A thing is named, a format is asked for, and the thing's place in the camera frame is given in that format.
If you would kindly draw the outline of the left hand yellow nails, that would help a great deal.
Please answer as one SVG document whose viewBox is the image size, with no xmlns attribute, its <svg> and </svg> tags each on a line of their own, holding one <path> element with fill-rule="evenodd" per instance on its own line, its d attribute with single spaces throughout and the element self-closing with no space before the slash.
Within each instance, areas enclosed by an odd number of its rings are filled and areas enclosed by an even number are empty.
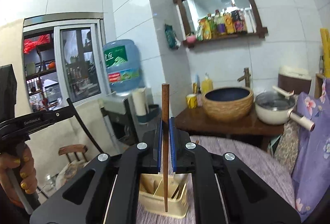
<svg viewBox="0 0 330 224">
<path fill-rule="evenodd" d="M 32 214 L 40 206 L 34 159 L 25 143 L 1 153 L 1 186 L 9 200 Z"/>
</svg>

